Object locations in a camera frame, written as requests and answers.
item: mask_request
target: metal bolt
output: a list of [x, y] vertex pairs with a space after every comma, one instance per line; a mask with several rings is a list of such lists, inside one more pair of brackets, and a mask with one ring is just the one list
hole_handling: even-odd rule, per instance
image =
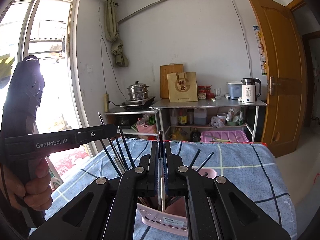
[[220, 183], [220, 184], [225, 184], [225, 182], [227, 181], [225, 177], [223, 176], [218, 176], [216, 178], [217, 182]]
[[187, 171], [188, 171], [188, 167], [186, 167], [186, 166], [180, 166], [180, 167], [178, 168], [178, 171], [180, 171], [180, 172], [187, 172]]
[[144, 167], [141, 167], [141, 166], [135, 167], [134, 171], [136, 173], [143, 173], [144, 172]]
[[96, 179], [96, 183], [99, 184], [99, 185], [103, 185], [107, 182], [106, 178], [104, 177], [99, 177]]

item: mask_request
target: window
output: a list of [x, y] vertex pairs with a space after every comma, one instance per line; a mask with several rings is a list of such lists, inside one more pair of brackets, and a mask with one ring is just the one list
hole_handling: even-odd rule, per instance
[[[67, 46], [73, 3], [73, 0], [16, 0], [0, 23], [0, 59], [1, 55], [15, 58], [12, 72], [17, 62], [28, 55], [40, 60], [45, 87], [36, 113], [39, 133], [81, 127], [72, 92]], [[1, 109], [9, 83], [10, 77], [8, 84], [0, 89]], [[54, 174], [65, 180], [75, 165], [86, 162], [90, 156], [89, 147], [83, 145], [51, 154], [49, 159], [56, 169]]]

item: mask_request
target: tied curtain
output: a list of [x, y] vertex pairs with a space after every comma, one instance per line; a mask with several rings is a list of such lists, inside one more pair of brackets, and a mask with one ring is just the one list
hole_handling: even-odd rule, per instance
[[105, 35], [107, 41], [111, 42], [111, 53], [114, 67], [127, 67], [129, 65], [127, 57], [123, 53], [123, 42], [119, 38], [116, 2], [107, 0], [105, 3]]

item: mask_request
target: blue tablecloth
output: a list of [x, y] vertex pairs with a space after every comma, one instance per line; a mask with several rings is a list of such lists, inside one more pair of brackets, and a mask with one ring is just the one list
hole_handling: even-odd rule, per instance
[[[123, 142], [121, 139], [119, 141], [125, 153]], [[140, 139], [127, 139], [126, 141], [132, 157], [138, 165], [140, 156], [150, 153], [152, 143]], [[199, 166], [212, 151], [215, 152], [205, 167], [213, 168], [218, 175], [228, 178], [279, 223], [293, 240], [297, 238], [295, 209], [275, 158], [267, 147], [261, 144], [188, 142], [170, 142], [170, 145], [173, 154], [180, 152], [185, 165], [189, 165], [197, 149], [201, 149], [201, 152], [194, 166]], [[110, 146], [107, 147], [107, 150], [113, 156]], [[55, 214], [99, 176], [105, 176], [108, 179], [117, 176], [104, 151], [92, 158], [86, 165], [80, 167], [73, 177], [53, 192], [53, 204], [46, 212], [46, 219]], [[187, 238], [144, 225], [140, 214], [137, 212], [133, 239], [178, 240]]]

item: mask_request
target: gift bag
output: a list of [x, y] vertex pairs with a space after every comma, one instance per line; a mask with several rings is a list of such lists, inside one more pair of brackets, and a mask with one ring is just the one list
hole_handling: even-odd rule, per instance
[[198, 101], [195, 72], [167, 74], [170, 102]]

